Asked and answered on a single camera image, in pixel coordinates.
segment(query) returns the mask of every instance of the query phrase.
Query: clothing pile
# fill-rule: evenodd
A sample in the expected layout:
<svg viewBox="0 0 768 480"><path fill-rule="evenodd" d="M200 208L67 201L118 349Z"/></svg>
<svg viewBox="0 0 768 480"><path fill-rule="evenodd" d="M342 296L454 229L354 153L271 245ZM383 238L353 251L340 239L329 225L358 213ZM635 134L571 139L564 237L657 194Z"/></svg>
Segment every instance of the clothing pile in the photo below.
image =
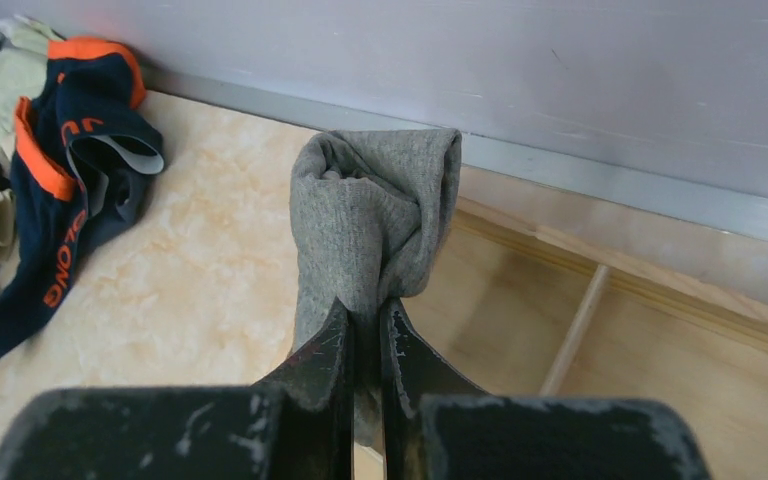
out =
<svg viewBox="0 0 768 480"><path fill-rule="evenodd" d="M97 38L45 36L41 91L15 99L12 125L0 118L1 152L15 135L9 181L0 178L0 259L14 217L21 259L0 294L0 357L48 323L81 259L137 221L165 164L161 134L135 111L146 89L134 55ZM0 71L15 65L5 62ZM1 107L29 89L0 77Z"/></svg>

